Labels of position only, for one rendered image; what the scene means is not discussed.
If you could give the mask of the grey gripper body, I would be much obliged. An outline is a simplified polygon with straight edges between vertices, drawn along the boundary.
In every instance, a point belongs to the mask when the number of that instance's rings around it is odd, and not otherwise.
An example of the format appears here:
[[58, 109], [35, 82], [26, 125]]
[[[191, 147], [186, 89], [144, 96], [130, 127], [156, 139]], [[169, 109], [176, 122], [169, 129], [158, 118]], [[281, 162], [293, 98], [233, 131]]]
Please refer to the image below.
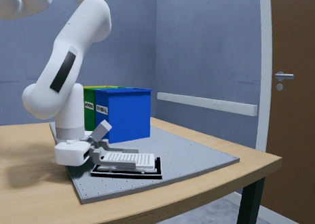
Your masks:
[[[60, 165], [80, 166], [88, 158], [88, 149], [94, 144], [95, 140], [90, 137], [86, 141], [77, 140], [60, 140], [58, 145], [54, 147], [55, 162]], [[85, 154], [84, 154], [85, 153]]]

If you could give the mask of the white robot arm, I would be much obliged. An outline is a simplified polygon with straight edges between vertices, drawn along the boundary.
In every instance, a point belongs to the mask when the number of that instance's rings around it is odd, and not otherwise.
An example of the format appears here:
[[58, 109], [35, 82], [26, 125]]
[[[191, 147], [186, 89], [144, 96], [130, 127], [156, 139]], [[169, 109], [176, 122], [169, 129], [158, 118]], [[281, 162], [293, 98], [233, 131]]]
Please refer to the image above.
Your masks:
[[[75, 83], [82, 60], [93, 42], [111, 32], [104, 0], [76, 0], [78, 8], [54, 41], [53, 52], [37, 83], [22, 93], [24, 108], [38, 119], [55, 117], [56, 138], [98, 142], [112, 127], [104, 120], [90, 134], [84, 128], [84, 89]], [[0, 19], [39, 14], [52, 0], [0, 0]]]

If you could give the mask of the green bin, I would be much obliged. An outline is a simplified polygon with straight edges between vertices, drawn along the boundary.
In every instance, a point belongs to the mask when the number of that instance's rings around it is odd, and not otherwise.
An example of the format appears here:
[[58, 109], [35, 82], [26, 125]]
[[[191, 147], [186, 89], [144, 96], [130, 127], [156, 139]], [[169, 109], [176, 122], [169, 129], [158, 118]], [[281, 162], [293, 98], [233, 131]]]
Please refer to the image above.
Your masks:
[[96, 105], [95, 89], [111, 89], [125, 87], [104, 87], [104, 88], [83, 88], [84, 89], [84, 111], [85, 111], [85, 128], [87, 131], [96, 129]]

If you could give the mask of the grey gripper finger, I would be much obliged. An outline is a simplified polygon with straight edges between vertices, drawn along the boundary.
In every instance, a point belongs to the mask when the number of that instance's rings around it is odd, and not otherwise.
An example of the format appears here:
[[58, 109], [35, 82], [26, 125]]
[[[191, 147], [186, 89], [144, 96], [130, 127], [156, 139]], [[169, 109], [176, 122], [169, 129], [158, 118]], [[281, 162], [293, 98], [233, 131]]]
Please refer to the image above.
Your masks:
[[96, 145], [93, 144], [88, 149], [88, 156], [93, 157], [93, 162], [97, 165], [116, 166], [117, 168], [136, 168], [136, 161], [134, 160], [102, 160], [101, 149], [96, 149]]
[[109, 140], [103, 139], [102, 141], [94, 142], [96, 149], [102, 147], [105, 151], [122, 151], [122, 153], [139, 153], [137, 147], [110, 147]]

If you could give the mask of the blue bin with label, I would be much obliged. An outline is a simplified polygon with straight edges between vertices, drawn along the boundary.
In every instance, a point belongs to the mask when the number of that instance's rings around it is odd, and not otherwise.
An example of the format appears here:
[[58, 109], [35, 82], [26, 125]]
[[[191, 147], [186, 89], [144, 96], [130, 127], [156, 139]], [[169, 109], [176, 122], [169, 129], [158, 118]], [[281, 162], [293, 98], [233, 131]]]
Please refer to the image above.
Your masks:
[[[107, 91], [117, 90], [117, 91]], [[96, 127], [112, 127], [103, 139], [109, 144], [150, 137], [151, 91], [141, 88], [95, 89]]]

